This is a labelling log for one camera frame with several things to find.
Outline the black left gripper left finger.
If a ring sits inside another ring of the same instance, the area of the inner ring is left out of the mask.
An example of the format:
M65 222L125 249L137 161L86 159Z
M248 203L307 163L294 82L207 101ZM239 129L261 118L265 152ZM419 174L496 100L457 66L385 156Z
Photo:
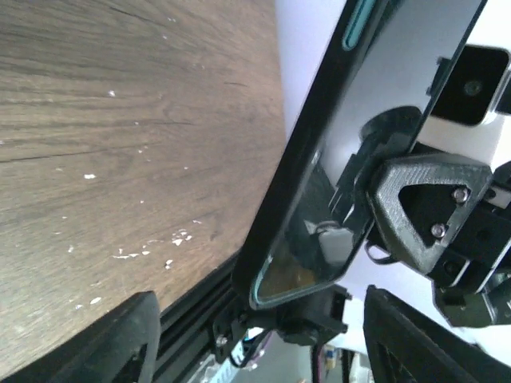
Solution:
M151 382L160 340L160 307L139 292L3 382Z

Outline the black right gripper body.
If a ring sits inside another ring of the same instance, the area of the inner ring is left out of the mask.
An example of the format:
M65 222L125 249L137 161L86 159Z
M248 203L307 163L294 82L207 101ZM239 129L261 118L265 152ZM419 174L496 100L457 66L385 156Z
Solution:
M447 248L442 271L458 280L434 287L434 305L453 327L510 323L510 163Z

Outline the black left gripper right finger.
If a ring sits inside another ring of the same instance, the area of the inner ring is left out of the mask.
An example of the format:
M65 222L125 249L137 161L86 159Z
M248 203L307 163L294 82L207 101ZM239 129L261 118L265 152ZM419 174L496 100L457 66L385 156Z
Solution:
M387 290L369 286L363 333L376 382L509 382L510 367Z

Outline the teal edged black phone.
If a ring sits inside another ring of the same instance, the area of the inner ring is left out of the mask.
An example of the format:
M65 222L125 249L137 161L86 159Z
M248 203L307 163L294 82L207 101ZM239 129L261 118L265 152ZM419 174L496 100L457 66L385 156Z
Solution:
M341 278L372 227L430 273L489 186L489 165L412 147L485 7L483 1L347 1L232 274L254 310ZM465 187L431 244L405 213L409 187Z

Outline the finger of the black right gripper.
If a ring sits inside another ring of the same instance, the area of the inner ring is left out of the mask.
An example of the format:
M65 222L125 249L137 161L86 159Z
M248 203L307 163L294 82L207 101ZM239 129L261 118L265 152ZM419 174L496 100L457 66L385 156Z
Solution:
M489 165L432 153L383 161L366 190L371 246L435 282L456 282L469 261L449 247L487 191Z

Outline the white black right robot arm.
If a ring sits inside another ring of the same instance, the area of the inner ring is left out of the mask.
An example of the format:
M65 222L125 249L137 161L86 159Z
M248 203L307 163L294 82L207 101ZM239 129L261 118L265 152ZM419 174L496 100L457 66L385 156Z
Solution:
M378 240L433 285L453 327L510 323L510 164L492 171L463 156L387 160L367 199Z

